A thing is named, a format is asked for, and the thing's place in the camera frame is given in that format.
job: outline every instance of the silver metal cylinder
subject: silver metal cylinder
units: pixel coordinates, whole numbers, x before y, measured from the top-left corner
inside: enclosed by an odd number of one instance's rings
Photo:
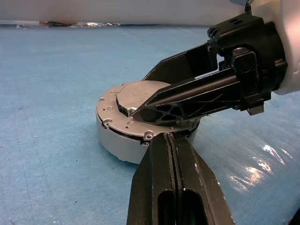
[[[160,133],[184,132],[192,142],[198,124],[182,121],[174,126],[156,126],[131,117],[146,99],[169,84],[139,81],[116,86],[105,92],[96,107],[97,130],[101,144],[122,161],[139,164],[153,137]]]

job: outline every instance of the clamp jaw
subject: clamp jaw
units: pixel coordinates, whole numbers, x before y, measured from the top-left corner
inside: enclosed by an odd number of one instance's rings
[[[245,13],[210,27],[208,36],[207,43],[162,60],[144,77],[171,85],[135,110],[135,120],[161,125],[228,108],[264,112],[287,68],[274,23]],[[219,64],[217,54],[224,58]]]
[[[245,13],[210,27],[208,36],[207,43],[162,60],[144,77],[170,85],[132,113],[136,121],[171,126],[228,108],[263,112],[287,68],[274,23]],[[219,64],[217,54],[224,58]],[[134,175],[127,225],[175,223],[234,221],[213,171],[187,139],[160,134]]]

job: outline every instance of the blue foam mat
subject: blue foam mat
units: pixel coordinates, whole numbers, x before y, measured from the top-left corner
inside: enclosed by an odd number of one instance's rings
[[[0,224],[125,224],[137,166],[98,143],[98,99],[204,43],[206,30],[0,28]],[[274,94],[265,113],[200,124],[194,147],[238,225],[286,225],[300,207],[299,98]]]

